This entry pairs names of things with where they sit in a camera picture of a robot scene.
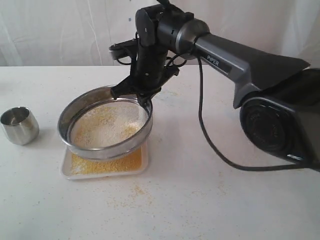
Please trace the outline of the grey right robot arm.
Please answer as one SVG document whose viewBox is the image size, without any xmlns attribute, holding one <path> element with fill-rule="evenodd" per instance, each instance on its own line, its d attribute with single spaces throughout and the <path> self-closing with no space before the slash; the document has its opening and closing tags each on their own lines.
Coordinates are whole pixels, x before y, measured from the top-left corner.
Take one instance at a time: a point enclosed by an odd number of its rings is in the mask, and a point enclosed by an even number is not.
<svg viewBox="0 0 320 240">
<path fill-rule="evenodd" d="M 210 32 L 208 25 L 168 1 L 139 9 L 135 38 L 113 44 L 112 58 L 129 57 L 129 75 L 111 89 L 117 99 L 137 96 L 145 106 L 178 75 L 184 61 L 196 59 L 234 83 L 233 107 L 239 109 L 246 137 L 287 165 L 243 166 L 224 156 L 199 120 L 213 151 L 229 166 L 248 172 L 320 169 L 320 71 L 305 60 L 270 54 Z"/>
</svg>

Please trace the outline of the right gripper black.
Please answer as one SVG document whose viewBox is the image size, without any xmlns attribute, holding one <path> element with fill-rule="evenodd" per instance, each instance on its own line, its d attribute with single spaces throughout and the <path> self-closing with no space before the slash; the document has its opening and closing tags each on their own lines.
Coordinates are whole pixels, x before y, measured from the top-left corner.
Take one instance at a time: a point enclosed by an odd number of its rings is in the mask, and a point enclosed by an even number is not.
<svg viewBox="0 0 320 240">
<path fill-rule="evenodd" d="M 167 55 L 165 47 L 138 44 L 129 76 L 110 89 L 112 98 L 117 100 L 120 96 L 136 95 L 139 105 L 145 107 L 170 78 L 179 74 L 178 67 L 165 65 Z"/>
</svg>

